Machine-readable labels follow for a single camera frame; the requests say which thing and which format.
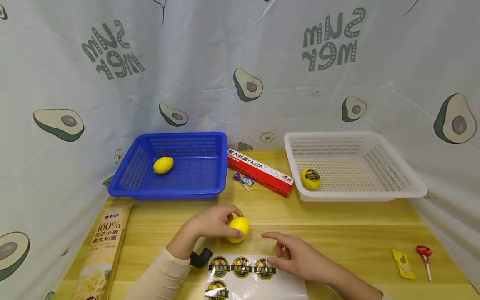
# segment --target blue plastic basket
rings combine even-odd
[[[135,139],[120,163],[108,193],[135,200],[215,199],[225,189],[227,137],[222,132],[144,134]],[[166,174],[153,163],[173,158]]]

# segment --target lollipop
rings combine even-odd
[[[247,188],[247,186],[245,185],[245,183],[243,183],[243,181],[241,181],[241,175],[240,175],[239,173],[233,174],[233,179],[236,180],[236,181],[239,181],[239,182],[243,185],[243,187],[244,187],[245,189],[247,189],[247,191],[250,192],[250,189]]]
[[[430,262],[428,261],[429,256],[432,254],[430,248],[424,245],[417,246],[417,253],[423,258],[425,266],[427,267],[428,280],[432,281],[432,274],[430,273]]]

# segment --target table surface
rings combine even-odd
[[[291,174],[284,151],[249,151],[249,156],[285,174]],[[407,199],[365,203],[307,203],[294,187],[285,199],[256,183],[248,192],[229,180],[216,201],[136,202],[129,219],[110,300],[121,300],[162,248],[191,216],[217,204],[235,204],[250,219],[250,234],[240,244],[224,239],[200,239],[195,250],[213,253],[274,255],[275,243],[262,239],[264,231],[281,231],[302,237],[326,256],[390,294],[395,300],[480,299],[430,229]],[[111,205],[109,198],[106,205]],[[55,294],[54,300],[70,299],[93,232]],[[415,252],[418,244],[432,251],[433,281]],[[408,255],[417,280],[401,278],[391,250]],[[177,299],[203,299],[206,269],[192,268]],[[329,287],[306,283],[309,299],[339,300]]]

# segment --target yellow packet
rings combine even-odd
[[[412,268],[410,267],[407,255],[397,250],[392,250],[392,253],[393,257],[395,257],[396,266],[400,272],[400,276],[415,280],[415,274],[413,274]]]
[[[73,300],[108,300],[132,205],[122,202],[100,212]]]

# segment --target basket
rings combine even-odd
[[[303,201],[390,201],[423,197],[427,187],[388,141],[375,132],[290,132],[288,163]],[[306,189],[302,170],[322,184]]]
[[[163,156],[174,160],[166,174],[153,172]],[[135,139],[108,193],[135,200],[215,199],[225,189],[227,137],[222,132],[154,133]]]

